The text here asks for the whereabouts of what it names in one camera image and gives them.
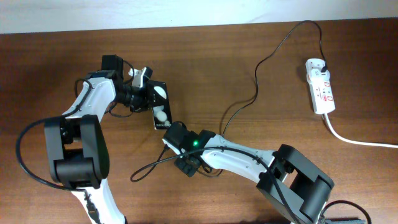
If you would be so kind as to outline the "black flip smartphone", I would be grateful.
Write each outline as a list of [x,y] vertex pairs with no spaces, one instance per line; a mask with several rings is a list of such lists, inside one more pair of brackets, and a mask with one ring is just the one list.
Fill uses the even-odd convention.
[[169,129],[172,123],[169,95],[164,82],[149,80],[147,83],[149,108],[152,110],[154,128]]

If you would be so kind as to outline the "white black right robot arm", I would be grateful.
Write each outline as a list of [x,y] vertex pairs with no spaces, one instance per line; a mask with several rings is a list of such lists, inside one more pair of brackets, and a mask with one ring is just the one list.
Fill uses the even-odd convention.
[[179,121],[166,123],[162,140],[176,153],[175,165],[187,176],[206,167],[245,177],[292,223],[317,223],[335,185],[290,145],[282,144],[276,151],[253,149],[213,131],[195,133]]

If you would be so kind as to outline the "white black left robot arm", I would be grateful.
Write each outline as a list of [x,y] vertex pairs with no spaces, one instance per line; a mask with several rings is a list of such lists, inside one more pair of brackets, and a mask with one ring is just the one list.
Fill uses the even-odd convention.
[[109,152],[100,122],[112,103],[135,108],[145,100],[152,69],[132,68],[124,80],[125,60],[104,55],[101,69],[81,78],[83,88],[61,116],[44,123],[50,175],[82,204],[92,223],[126,223],[108,184]]

